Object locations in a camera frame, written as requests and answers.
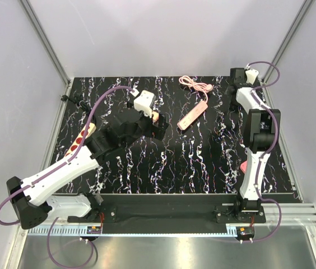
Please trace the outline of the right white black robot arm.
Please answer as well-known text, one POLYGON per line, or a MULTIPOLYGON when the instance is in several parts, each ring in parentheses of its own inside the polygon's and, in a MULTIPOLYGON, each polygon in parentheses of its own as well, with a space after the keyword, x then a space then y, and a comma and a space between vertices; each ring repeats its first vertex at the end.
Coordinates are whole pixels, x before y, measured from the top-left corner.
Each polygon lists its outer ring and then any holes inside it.
POLYGON ((254 89, 257 78, 258 71, 254 69, 230 69, 231 102, 247 113, 243 132, 247 167, 231 213, 238 222, 251 222, 253 217, 263 214, 261 186, 264 171, 280 135, 281 112, 269 107, 257 95, 254 89))

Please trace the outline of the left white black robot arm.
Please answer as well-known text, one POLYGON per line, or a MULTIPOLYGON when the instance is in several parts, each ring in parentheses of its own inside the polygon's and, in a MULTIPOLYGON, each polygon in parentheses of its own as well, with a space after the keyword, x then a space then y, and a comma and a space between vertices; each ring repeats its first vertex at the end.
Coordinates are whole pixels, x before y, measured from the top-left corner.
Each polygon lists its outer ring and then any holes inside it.
POLYGON ((7 189, 20 226, 29 230, 56 218, 68 222, 99 221, 103 214, 100 195, 56 194, 56 191, 88 171, 112 162, 142 136, 162 140, 168 125, 163 114, 153 112, 148 117, 133 108, 124 109, 108 124, 93 131, 82 147, 55 164, 25 179, 9 179, 7 189))

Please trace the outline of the pink charger plug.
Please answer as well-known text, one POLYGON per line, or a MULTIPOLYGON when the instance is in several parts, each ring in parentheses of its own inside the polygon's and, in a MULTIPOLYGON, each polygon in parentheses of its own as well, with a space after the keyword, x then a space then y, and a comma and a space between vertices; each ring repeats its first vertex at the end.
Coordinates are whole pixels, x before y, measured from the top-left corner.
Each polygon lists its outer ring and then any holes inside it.
POLYGON ((152 120, 153 120, 153 122, 157 122, 159 120, 159 113, 158 112, 155 112, 155 111, 152 112, 152 120))

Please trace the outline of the pink power strip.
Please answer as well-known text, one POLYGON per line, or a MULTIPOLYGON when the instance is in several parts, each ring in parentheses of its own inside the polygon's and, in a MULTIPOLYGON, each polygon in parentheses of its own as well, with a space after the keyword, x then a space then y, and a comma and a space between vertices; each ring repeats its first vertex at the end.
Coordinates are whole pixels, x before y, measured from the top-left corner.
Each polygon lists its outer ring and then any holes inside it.
POLYGON ((186 130, 198 117, 205 112, 208 105, 205 101, 200 101, 187 115, 185 115, 177 126, 180 130, 186 130))

